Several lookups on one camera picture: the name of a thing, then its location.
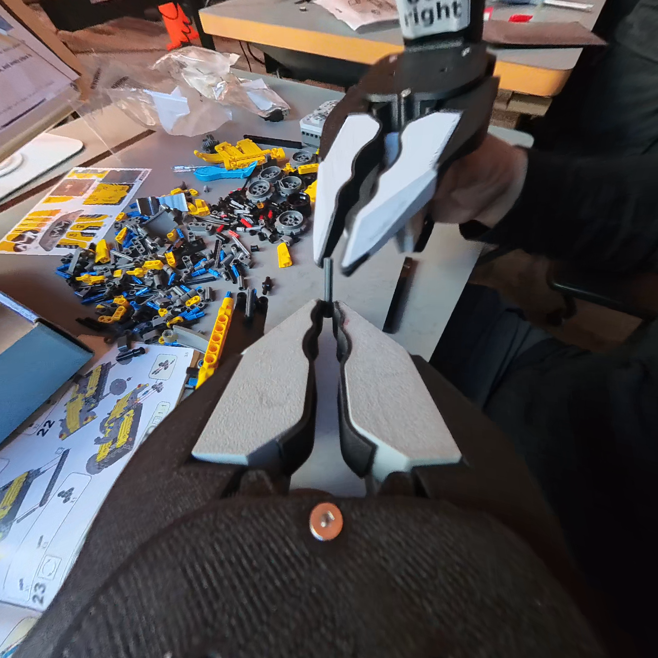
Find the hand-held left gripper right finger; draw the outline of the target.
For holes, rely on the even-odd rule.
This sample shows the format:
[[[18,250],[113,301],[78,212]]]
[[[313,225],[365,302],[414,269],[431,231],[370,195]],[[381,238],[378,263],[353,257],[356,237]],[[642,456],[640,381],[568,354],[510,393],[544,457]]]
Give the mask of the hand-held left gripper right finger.
[[[333,305],[343,460],[361,478],[455,465],[462,453],[411,355],[343,302]]]

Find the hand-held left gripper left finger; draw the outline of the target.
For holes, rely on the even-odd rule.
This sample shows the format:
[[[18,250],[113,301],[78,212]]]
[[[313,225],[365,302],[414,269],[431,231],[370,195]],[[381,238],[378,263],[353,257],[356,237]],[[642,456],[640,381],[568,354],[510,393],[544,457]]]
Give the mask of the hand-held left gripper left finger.
[[[192,450],[201,461],[290,476],[314,446],[324,303],[310,300],[243,351]]]

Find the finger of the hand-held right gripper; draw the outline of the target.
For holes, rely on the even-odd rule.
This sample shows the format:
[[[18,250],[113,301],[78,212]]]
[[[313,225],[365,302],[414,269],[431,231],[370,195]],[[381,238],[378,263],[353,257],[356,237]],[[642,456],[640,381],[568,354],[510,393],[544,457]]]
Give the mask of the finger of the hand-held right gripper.
[[[351,275],[431,200],[438,161],[461,116],[462,111],[431,112],[403,128],[398,156],[353,220],[341,261],[343,275]]]
[[[318,168],[313,258],[318,267],[332,256],[359,200],[365,178],[383,153],[382,123],[371,114],[346,116]]]

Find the yellow black toy brick model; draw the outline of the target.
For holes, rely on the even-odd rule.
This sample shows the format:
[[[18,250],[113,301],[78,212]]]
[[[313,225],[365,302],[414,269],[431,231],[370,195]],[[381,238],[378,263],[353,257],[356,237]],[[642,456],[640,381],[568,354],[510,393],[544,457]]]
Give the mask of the yellow black toy brick model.
[[[185,388],[198,389],[218,369],[223,349],[226,345],[235,306],[234,295],[227,292],[218,309],[214,325],[210,332],[208,346],[203,357],[194,367],[188,368]]]

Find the black toy beam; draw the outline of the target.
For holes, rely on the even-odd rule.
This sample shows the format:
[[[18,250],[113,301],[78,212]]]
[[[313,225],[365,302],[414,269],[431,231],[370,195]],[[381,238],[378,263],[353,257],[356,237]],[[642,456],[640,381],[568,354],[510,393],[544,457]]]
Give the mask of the black toy beam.
[[[395,290],[391,297],[390,306],[383,322],[384,333],[396,333],[399,329],[401,319],[407,304],[409,290],[413,282],[417,262],[412,257],[406,257],[403,261]]]

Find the person's right forearm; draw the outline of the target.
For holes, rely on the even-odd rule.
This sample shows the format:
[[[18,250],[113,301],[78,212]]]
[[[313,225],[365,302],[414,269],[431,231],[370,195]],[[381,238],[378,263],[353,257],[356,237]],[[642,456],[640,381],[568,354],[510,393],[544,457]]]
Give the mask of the person's right forearm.
[[[521,186],[499,218],[480,211],[466,240],[607,272],[657,273],[657,153],[571,158],[512,147]]]

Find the grey desk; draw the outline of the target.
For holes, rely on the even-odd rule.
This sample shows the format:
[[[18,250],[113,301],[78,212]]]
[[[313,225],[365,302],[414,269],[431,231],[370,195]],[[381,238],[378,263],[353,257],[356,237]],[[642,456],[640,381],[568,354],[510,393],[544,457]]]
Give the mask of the grey desk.
[[[233,120],[216,134],[223,142],[235,143],[244,134],[300,141],[299,121],[309,112],[341,92],[311,86],[265,74],[239,72],[242,78],[262,78],[290,106],[287,119],[266,122],[238,109]],[[155,132],[130,142],[124,149],[94,163],[95,167],[151,169],[135,196],[160,195],[177,188],[179,183],[202,191],[190,174],[177,174],[173,166],[193,163],[197,138],[171,136]],[[343,301],[377,328],[382,328],[391,298],[399,280],[404,255],[392,241],[371,257],[353,275],[341,275],[343,244],[333,253],[333,298]],[[478,259],[481,246],[466,242],[455,226],[436,226],[421,253],[413,253],[415,268],[407,281],[405,297],[396,316],[396,332],[391,337],[413,355],[431,358],[463,288]],[[259,287],[266,276],[274,282],[268,296],[265,332],[313,298],[323,295],[322,270],[313,260],[312,237],[305,234],[292,249],[293,266],[280,269],[276,250],[265,245],[254,256],[255,266],[249,282]],[[59,258],[1,254],[1,291],[32,311],[61,326],[68,332],[85,333],[76,322],[88,316],[70,292],[65,281],[55,274]],[[363,496],[365,483],[343,462],[338,438],[336,393],[339,366],[331,322],[326,322],[319,337],[316,361],[318,393],[315,446],[306,464],[292,476],[292,488],[313,486],[339,496]]]

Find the cluster of grey toy wheels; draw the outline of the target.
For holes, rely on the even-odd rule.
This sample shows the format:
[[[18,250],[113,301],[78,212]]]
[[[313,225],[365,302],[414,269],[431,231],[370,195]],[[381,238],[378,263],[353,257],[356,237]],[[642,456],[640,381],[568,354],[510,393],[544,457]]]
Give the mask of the cluster of grey toy wheels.
[[[317,153],[294,151],[283,167],[267,163],[244,186],[242,223],[271,242],[275,235],[299,235],[306,231],[317,195]]]

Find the white paper sheet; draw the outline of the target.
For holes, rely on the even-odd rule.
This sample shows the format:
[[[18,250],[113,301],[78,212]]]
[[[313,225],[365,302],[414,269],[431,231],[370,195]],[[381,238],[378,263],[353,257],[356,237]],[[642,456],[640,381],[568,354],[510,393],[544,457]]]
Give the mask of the white paper sheet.
[[[395,1],[313,1],[355,32],[399,26]]]

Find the blue toy brick separator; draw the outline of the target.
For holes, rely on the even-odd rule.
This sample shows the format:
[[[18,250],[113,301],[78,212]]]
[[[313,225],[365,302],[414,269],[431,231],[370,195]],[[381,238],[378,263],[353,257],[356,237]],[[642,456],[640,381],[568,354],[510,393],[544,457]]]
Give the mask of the blue toy brick separator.
[[[233,180],[233,179],[246,179],[252,175],[257,161],[249,163],[246,167],[239,167],[236,169],[226,169],[220,166],[206,166],[198,167],[194,171],[194,176],[201,182],[209,183],[218,180]]]

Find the crumpled clear plastic bags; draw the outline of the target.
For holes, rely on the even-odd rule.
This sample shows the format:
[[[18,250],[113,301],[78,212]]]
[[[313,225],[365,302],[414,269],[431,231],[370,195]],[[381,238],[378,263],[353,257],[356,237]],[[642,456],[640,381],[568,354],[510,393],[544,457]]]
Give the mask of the crumpled clear plastic bags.
[[[172,136],[201,136],[246,111],[279,122],[289,104],[263,78],[234,71],[240,56],[201,47],[184,47],[148,67],[125,64],[105,74],[103,92],[131,119]]]

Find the blue cardboard box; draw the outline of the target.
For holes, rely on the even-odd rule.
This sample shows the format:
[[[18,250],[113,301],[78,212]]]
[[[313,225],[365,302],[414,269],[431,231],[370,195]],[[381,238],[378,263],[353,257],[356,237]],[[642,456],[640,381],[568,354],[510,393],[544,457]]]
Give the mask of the blue cardboard box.
[[[78,338],[1,293],[1,440],[93,357]]]

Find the yellow printed leaflet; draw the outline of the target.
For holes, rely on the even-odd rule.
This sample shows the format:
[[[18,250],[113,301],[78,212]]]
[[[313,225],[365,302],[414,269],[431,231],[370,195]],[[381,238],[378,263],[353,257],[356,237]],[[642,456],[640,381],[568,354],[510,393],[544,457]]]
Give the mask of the yellow printed leaflet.
[[[66,255],[101,240],[151,169],[74,168],[1,238],[1,253]]]

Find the white stand base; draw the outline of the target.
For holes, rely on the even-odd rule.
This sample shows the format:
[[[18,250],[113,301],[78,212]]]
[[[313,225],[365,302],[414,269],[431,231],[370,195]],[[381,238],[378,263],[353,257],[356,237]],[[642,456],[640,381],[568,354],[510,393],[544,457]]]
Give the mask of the white stand base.
[[[43,133],[1,162],[1,201],[84,149],[79,139]]]

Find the printed display sign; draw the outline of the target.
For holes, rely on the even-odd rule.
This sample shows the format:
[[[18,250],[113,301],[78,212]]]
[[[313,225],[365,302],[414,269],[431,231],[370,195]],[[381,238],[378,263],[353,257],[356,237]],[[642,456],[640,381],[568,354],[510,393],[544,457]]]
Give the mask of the printed display sign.
[[[1,2],[1,159],[65,119],[82,99],[76,57],[23,1]]]

